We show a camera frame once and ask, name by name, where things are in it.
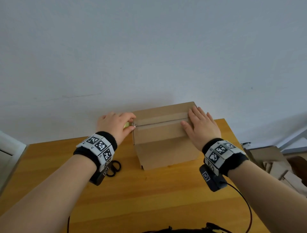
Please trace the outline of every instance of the black scissors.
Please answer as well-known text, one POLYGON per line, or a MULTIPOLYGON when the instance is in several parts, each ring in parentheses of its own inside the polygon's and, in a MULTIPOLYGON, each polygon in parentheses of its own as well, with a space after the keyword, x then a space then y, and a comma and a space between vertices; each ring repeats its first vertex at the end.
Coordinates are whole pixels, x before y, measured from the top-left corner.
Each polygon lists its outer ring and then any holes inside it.
POLYGON ((116 174, 117 172, 119 172, 119 171, 121 170, 122 165, 121 165, 120 162, 118 162, 117 160, 112 160, 112 161, 110 162, 110 164, 111 164, 111 166, 110 166, 110 169, 109 169, 109 170, 111 170, 111 171, 113 172, 113 174, 112 174, 112 175, 109 175, 109 174, 107 173, 107 176, 108 176, 108 177, 113 177, 113 176, 115 176, 115 174, 116 174))

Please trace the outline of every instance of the wooden table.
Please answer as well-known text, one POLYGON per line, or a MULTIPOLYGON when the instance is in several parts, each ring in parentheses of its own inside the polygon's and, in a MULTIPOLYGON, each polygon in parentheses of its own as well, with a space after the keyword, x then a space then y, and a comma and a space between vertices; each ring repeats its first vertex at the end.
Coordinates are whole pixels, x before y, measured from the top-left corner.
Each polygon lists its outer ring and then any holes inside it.
MULTIPOLYGON (((216 122, 222 137, 240 147, 227 122, 216 122)), ((68 160, 82 139, 30 145, 0 198, 0 215, 68 160)), ((199 173, 203 158, 200 153, 194 161, 144 171, 129 135, 115 154, 121 172, 100 186, 88 183, 71 214, 70 232, 201 228, 206 222, 245 232, 250 221, 245 201, 231 187, 210 191, 199 173)), ((254 212, 250 232, 268 232, 254 212)))

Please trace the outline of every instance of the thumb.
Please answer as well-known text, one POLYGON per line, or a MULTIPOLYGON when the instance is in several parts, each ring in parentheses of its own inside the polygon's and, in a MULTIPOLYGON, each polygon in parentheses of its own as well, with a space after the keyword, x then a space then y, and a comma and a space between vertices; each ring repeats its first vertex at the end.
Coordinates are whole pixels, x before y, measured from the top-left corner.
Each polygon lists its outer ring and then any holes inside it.
POLYGON ((193 131, 192 127, 190 126, 190 124, 188 122, 184 121, 184 120, 182 122, 180 122, 180 124, 183 127, 183 129, 186 131, 189 138, 191 138, 194 134, 194 131, 193 131))
POLYGON ((127 128, 124 128, 123 135, 124 137, 127 137, 129 133, 131 133, 135 129, 135 126, 129 126, 127 128))

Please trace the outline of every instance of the person's left arm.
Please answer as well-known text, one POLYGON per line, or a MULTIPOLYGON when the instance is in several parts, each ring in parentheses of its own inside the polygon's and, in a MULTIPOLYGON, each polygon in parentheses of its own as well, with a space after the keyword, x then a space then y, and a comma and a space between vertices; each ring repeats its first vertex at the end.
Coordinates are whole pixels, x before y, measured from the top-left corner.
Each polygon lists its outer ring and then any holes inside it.
MULTIPOLYGON (((123 129, 125 123, 134 118, 132 113, 110 112, 98 119, 97 131, 110 133, 120 145, 134 130, 133 126, 123 129)), ((0 217, 1 232, 59 232, 96 170, 91 159, 73 155, 0 217)))

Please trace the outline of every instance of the person's left hand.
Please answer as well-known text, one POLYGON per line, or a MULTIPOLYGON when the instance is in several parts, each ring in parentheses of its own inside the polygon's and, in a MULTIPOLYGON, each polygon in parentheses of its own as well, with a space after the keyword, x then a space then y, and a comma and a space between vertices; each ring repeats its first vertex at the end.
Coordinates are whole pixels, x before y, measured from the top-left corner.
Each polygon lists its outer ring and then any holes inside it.
POLYGON ((129 126, 124 129, 126 122, 132 122, 136 116, 133 113, 122 113, 117 115, 115 112, 109 112, 107 115, 99 117, 97 121, 96 132, 105 131, 111 134, 119 146, 125 137, 135 129, 135 126, 129 126))

